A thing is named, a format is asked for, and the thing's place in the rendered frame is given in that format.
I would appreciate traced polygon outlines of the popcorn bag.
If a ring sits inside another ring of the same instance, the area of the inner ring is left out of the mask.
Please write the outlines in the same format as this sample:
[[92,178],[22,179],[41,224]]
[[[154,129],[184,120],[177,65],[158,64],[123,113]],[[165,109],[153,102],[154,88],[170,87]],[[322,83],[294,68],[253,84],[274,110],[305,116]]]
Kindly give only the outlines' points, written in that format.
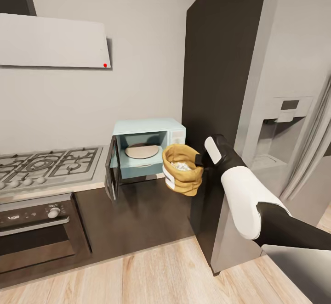
[[[167,187],[187,196],[195,196],[202,183],[204,167],[195,166],[198,154],[186,144],[170,144],[162,152],[163,173]],[[188,169],[177,169],[174,165],[186,165]]]

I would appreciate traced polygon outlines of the microwave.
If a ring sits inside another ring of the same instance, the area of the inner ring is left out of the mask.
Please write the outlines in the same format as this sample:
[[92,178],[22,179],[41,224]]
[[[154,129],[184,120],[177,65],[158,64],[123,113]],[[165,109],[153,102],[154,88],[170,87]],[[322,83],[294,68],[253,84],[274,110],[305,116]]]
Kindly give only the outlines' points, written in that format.
[[120,167],[162,161],[170,144],[186,144],[186,128],[174,118],[116,121],[106,161],[105,190],[118,206]]

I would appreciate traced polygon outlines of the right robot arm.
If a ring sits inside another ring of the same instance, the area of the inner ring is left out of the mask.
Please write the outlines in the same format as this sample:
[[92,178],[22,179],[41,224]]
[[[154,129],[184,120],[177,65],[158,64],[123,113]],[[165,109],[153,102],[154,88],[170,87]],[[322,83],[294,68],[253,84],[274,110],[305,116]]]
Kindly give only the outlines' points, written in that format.
[[236,230],[263,249],[313,304],[331,304],[331,234],[293,218],[223,135],[206,139],[195,166],[218,172]]

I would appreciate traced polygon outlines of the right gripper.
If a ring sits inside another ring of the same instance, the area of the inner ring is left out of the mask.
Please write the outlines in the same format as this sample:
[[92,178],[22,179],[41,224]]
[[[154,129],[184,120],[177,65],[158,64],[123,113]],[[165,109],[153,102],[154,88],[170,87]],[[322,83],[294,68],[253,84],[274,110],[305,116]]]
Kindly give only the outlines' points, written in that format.
[[196,154],[195,156],[195,166],[202,166],[202,167],[208,167],[208,168],[215,168],[213,162],[208,161],[204,154],[200,155],[200,154]]

